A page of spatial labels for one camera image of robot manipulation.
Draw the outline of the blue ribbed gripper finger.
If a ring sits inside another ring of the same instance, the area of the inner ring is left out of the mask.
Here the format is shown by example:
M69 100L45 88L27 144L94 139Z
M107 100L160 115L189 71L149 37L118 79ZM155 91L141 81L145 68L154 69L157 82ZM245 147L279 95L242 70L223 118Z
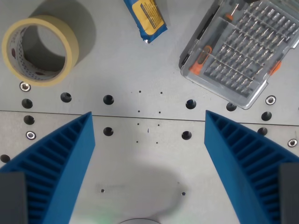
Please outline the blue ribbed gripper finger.
M67 224L87 171L95 137L88 112L40 139L4 165L25 175L30 224Z
M239 222L280 224L279 166L298 156L212 111L206 111L204 144Z

